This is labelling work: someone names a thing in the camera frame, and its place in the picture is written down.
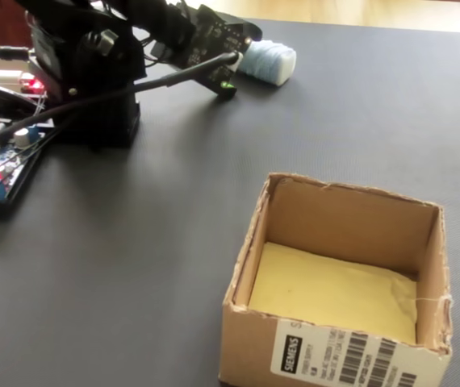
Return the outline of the green-padded black gripper finger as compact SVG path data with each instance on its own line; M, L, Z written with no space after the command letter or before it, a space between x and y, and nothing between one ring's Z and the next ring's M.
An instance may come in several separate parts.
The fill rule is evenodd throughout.
M236 94L236 87L227 79L215 81L215 93L219 98L232 99Z

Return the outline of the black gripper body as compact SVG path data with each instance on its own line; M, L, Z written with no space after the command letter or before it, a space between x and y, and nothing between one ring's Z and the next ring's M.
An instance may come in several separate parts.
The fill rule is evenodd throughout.
M167 63L169 60L182 53L192 39L192 24L175 24L166 27L157 38L151 49L151 55L156 62Z

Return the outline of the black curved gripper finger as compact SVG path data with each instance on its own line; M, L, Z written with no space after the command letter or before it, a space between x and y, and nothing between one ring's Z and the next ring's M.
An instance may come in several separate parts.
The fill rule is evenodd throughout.
M227 25L236 28L242 35L252 40L261 40L261 28L255 23L224 12L217 12L217 15L225 21Z

